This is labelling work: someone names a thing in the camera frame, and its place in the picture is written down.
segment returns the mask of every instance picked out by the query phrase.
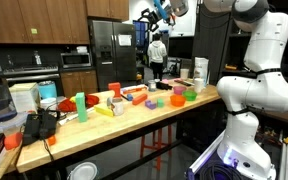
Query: white box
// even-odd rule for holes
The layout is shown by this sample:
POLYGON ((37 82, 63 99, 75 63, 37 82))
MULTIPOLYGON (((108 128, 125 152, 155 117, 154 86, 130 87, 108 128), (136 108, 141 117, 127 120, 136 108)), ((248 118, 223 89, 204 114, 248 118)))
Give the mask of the white box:
POLYGON ((9 89, 17 112, 37 112, 41 101, 37 83, 14 84, 9 89))

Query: kitchen counter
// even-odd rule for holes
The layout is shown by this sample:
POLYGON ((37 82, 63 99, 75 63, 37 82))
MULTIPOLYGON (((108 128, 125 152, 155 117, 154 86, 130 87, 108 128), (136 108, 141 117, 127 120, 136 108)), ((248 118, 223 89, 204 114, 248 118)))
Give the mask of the kitchen counter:
POLYGON ((75 72, 75 71, 89 71, 89 70, 96 70, 95 66, 91 67, 76 67, 76 68, 60 68, 59 72, 75 72))

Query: refrigerator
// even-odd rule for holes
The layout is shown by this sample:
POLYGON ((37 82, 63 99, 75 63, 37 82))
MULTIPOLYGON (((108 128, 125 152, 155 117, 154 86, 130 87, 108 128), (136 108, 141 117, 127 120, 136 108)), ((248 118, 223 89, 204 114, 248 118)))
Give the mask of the refrigerator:
POLYGON ((136 38, 133 24, 89 21, 91 52, 96 64, 99 91, 108 84, 136 85, 136 38))

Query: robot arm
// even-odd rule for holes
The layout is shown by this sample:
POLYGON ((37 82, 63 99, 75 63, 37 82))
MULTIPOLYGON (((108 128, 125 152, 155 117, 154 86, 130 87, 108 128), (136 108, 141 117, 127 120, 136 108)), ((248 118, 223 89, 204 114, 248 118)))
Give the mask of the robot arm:
POLYGON ((228 76, 218 82, 228 119, 217 154, 248 178, 275 179, 269 155, 254 140, 258 119, 249 108, 288 111, 288 83, 280 69, 288 15, 269 12, 267 0, 204 0, 204 4, 212 12, 231 12, 236 25, 251 32, 244 64, 257 75, 254 79, 228 76))
POLYGON ((154 6, 156 7, 155 11, 145 9, 141 12, 141 17, 138 21, 143 18, 149 21, 149 30, 155 31, 159 28, 158 22, 163 19, 164 23, 167 23, 170 26, 174 26, 175 16, 181 17, 185 15, 188 11, 187 0, 169 0, 167 2, 160 0, 153 0, 154 6))

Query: black appliance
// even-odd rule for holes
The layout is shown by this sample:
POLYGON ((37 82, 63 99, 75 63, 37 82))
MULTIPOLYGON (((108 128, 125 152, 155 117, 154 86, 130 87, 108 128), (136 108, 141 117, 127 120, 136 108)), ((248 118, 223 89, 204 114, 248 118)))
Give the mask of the black appliance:
POLYGON ((63 68, 92 66, 89 53, 61 53, 63 68))
POLYGON ((91 52, 96 61, 99 91, 108 84, 136 85, 136 45, 133 24, 90 21, 91 52))
POLYGON ((63 85, 57 64, 19 64, 14 67, 4 69, 3 78, 6 79, 8 86, 17 83, 54 81, 58 96, 63 96, 63 85))

